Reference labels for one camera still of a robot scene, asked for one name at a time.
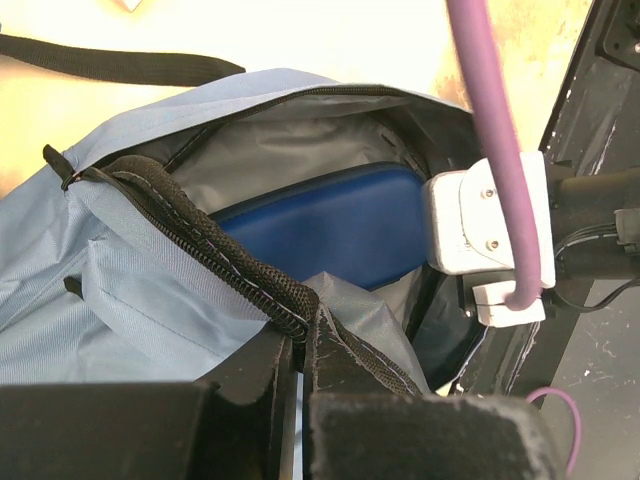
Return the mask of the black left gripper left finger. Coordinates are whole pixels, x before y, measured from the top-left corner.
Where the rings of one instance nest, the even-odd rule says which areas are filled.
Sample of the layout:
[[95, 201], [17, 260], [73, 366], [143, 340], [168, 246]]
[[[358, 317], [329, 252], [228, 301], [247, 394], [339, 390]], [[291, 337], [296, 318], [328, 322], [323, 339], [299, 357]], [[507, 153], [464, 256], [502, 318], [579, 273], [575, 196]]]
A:
[[264, 329], [192, 382], [1, 390], [5, 479], [276, 479], [292, 453], [292, 344]]

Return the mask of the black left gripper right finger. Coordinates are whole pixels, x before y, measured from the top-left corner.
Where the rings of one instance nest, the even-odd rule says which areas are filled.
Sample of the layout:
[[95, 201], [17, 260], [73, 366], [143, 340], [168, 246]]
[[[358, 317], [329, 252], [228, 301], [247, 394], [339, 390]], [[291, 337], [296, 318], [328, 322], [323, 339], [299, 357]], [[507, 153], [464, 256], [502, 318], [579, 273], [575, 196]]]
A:
[[548, 430], [524, 401], [424, 395], [326, 306], [306, 346], [304, 478], [564, 478]]

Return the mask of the blue zip pencil case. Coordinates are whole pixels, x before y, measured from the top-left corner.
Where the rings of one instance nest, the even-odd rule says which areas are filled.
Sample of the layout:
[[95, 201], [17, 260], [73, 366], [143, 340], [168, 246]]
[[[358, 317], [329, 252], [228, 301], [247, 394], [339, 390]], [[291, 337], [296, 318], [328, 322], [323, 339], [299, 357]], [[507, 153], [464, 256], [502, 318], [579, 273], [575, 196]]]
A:
[[326, 272], [366, 290], [427, 260], [421, 177], [382, 162], [348, 168], [211, 214], [254, 258], [298, 281]]

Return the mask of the blue fabric backpack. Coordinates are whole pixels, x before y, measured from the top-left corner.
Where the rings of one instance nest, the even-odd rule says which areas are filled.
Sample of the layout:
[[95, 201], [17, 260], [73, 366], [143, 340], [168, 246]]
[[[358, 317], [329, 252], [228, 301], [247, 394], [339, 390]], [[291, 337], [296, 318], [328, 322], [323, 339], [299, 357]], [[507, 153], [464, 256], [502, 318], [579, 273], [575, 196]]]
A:
[[377, 292], [428, 306], [426, 262], [374, 290], [298, 281], [254, 258], [211, 214], [348, 168], [391, 162], [425, 183], [481, 155], [469, 112], [382, 85], [211, 57], [83, 49], [3, 36], [4, 56], [93, 80], [181, 93], [100, 125], [1, 202], [1, 390], [192, 382], [264, 329], [292, 344], [292, 453], [303, 468], [306, 342], [320, 306], [430, 381]]

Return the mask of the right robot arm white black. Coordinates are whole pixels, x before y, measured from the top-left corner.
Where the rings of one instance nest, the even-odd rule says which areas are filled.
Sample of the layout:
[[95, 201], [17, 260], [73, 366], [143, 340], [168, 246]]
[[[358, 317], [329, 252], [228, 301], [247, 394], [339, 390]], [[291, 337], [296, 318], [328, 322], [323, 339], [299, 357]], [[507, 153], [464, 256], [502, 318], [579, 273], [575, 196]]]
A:
[[[541, 144], [550, 166], [554, 236], [610, 224], [639, 207], [639, 5], [591, 5]], [[523, 397], [551, 385], [582, 418], [577, 479], [639, 475], [639, 238], [564, 250], [556, 313], [489, 333], [458, 388]]]

